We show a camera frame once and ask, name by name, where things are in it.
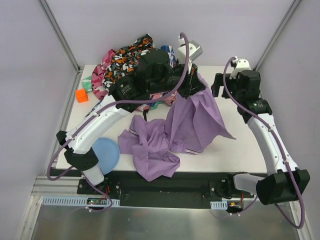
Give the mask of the purple cloth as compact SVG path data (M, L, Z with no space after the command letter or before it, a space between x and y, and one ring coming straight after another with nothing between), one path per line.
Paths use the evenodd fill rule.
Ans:
M131 155L135 170L148 182L171 178L181 165L178 154L198 155L217 137L233 139L209 87L183 98L179 94L165 119L132 117L118 137L121 154Z

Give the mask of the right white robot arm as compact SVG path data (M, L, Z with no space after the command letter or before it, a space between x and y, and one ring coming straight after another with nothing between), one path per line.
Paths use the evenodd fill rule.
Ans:
M236 101L237 111L255 136L262 152L267 176L246 172L229 176L230 187L258 196L264 205L302 201L302 194L310 181L306 169L300 169L284 147L267 100L260 96L261 75L243 70L232 79L231 74L217 73L211 86L212 95Z

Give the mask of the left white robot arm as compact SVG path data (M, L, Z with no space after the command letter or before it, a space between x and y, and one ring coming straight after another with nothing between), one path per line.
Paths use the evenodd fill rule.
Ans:
M178 56L185 63L174 68L170 66L165 50L152 48L141 53L135 70L118 79L81 124L68 132L57 133L60 145L66 149L66 161L82 171L94 186L102 183L104 175L92 149L93 143L139 105L152 103L152 94L178 92L180 97L187 99L204 90L205 85L197 77L198 68L193 64L202 53L200 47L181 46Z

